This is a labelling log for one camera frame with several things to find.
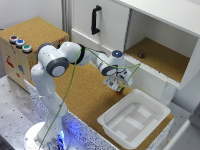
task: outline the handle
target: handle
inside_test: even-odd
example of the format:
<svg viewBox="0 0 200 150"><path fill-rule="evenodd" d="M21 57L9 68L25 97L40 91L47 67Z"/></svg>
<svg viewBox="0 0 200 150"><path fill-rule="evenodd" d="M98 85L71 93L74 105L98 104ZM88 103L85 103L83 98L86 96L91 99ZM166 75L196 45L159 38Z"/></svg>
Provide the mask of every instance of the handle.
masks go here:
<svg viewBox="0 0 200 150"><path fill-rule="evenodd" d="M97 14L96 13L99 10L101 10L101 7L97 5L96 8L94 8L93 11L92 11L92 28L91 28L91 30L92 30L93 35L100 32L100 30L96 28L96 20L97 20Z"/></svg>

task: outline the brown box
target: brown box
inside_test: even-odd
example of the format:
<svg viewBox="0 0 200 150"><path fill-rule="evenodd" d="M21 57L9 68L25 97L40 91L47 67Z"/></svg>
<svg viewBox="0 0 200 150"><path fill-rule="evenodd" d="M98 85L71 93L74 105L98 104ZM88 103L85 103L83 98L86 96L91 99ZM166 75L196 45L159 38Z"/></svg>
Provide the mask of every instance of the brown box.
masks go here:
<svg viewBox="0 0 200 150"><path fill-rule="evenodd" d="M10 44L9 39L12 35L17 35L19 39L25 40L26 44L32 46L33 52L25 54L22 49ZM49 42L58 48L65 41L69 41L69 35L66 32L39 17L0 31L0 50L6 74L25 90L28 90L24 79L31 80L30 71L37 63L38 47Z"/></svg>

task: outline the green cable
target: green cable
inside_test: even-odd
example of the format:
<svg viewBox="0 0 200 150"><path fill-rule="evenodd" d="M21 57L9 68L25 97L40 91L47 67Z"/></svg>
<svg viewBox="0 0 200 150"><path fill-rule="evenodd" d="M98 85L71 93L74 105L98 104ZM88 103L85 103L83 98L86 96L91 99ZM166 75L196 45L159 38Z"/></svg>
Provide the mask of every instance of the green cable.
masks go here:
<svg viewBox="0 0 200 150"><path fill-rule="evenodd" d="M126 81L125 85L128 83L128 81L130 80L130 78L133 76L133 74L136 72L136 70L137 70L137 69L139 68L139 66L141 65L141 64L136 64L136 65L129 66L129 67L115 67L115 66L112 66L112 65L108 64L108 63L105 62L104 60L102 60L99 56L97 56L97 55L96 55L93 51L91 51L90 49L87 49L87 50L89 50L91 53L93 53L93 54L94 54L97 58L99 58L102 62L104 62L105 64L107 64L107 65L109 65L109 66L111 66L111 67L113 67L113 68L117 68L117 69L127 69L127 68L133 68L133 67L137 66L137 68L132 72L132 74L130 75L130 77L129 77L128 80ZM66 92L66 94L65 94L65 96L64 96L64 99L63 99L63 101L62 101L61 107L60 107L60 109L58 110L58 113L56 114L55 118L53 119L53 121L52 121L50 127L48 128L48 130L47 130L47 132L46 132L46 134L45 134L45 136L44 136L44 138L43 138L43 140L42 140L42 142L41 142L40 147L39 147L38 150L40 150L40 148L42 147L42 144L44 143L44 140L45 140L47 134L49 133L51 127L53 126L53 124L54 124L54 122L55 122L55 120L56 120L56 118L58 117L58 115L59 115L59 113L60 113L60 111L61 111L61 109L62 109L62 106L63 106L63 104L64 104L64 102L65 102L65 99L66 99L66 97L67 97L67 94L69 93L69 90L70 90L70 87L71 87L71 85L72 85L72 81L73 81L73 78L74 78L74 73L75 73L75 69L76 69L76 63L77 63L78 56L79 56L80 52L81 52L81 49L79 50L79 52L78 52L77 55L76 55L76 61L75 61L75 64L74 64L74 69L73 69L71 81L70 81L69 87L68 87L68 89L67 89L67 92Z"/></svg>
<svg viewBox="0 0 200 150"><path fill-rule="evenodd" d="M67 89L67 92L66 92L66 94L65 94L65 97L64 97L64 99L63 99L63 101L62 101L62 104L61 104L61 106L60 106L60 109L58 110L58 113L56 114L55 118L53 119L53 121L52 121L50 127L48 128L48 130L47 130L47 132L46 132L46 134L45 134L45 136L44 136L44 138L43 138L43 140L42 140L42 142L41 142L40 147L39 147L38 150L40 150L42 144L44 143L44 140L45 140L47 134L49 133L49 130L51 129L52 125L54 124L56 118L58 117L58 115L59 115L59 113L60 113L60 111L61 111L61 109L62 109L62 106L63 106L63 104L64 104L64 102L65 102L65 99L66 99L66 97L67 97L67 94L68 94L68 92L69 92L69 89L70 89L70 87L71 87L71 85L72 85L72 81L73 81L73 78L74 78L74 72L75 72L75 69L76 69L76 62L77 62L77 60L78 60L78 56L79 56L80 52L81 52L81 49L79 50L79 52L78 52L77 55L76 55L76 61L75 61L75 64L74 64L74 69L73 69L71 81L70 81L69 87L68 87L68 89Z"/></svg>

